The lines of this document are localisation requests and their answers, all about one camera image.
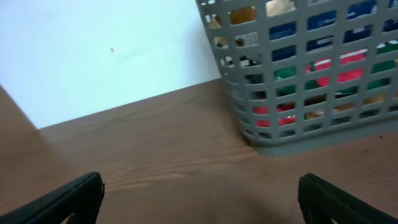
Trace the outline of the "beige paper pouch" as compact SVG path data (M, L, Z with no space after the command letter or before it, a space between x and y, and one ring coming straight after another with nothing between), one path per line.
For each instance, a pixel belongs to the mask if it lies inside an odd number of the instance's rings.
M289 0L273 0L266 2L266 12L268 16L277 16L284 14L296 9L294 2ZM238 9L229 14L230 23L232 25L242 24L251 22L255 19L255 7L247 7L244 9ZM217 29L221 28L221 17L217 14L213 14L207 17L209 28ZM259 34L257 32L251 32L247 34L239 34L234 37L234 41L238 47L247 47L250 45L256 45L259 42ZM226 37L216 36L214 37L214 44L218 48L228 48L228 41Z

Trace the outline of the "Kleenex tissue multipack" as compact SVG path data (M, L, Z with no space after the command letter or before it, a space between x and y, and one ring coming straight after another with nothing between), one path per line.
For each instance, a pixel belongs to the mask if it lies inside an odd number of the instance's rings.
M265 66L299 66L321 58L336 63L346 52L366 48L362 63L397 58L379 44L397 40L397 1L288 1L274 12L273 1L256 4Z

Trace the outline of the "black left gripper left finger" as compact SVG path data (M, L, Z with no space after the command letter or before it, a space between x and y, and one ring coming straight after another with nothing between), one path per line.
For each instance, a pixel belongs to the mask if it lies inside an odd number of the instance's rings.
M99 172L89 172L9 213L1 224L96 223L105 185Z

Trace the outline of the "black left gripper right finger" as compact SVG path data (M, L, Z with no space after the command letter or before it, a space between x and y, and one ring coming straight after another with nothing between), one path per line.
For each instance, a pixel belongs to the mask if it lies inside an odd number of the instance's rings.
M311 173L299 179L298 202L306 224L397 224L397 218Z

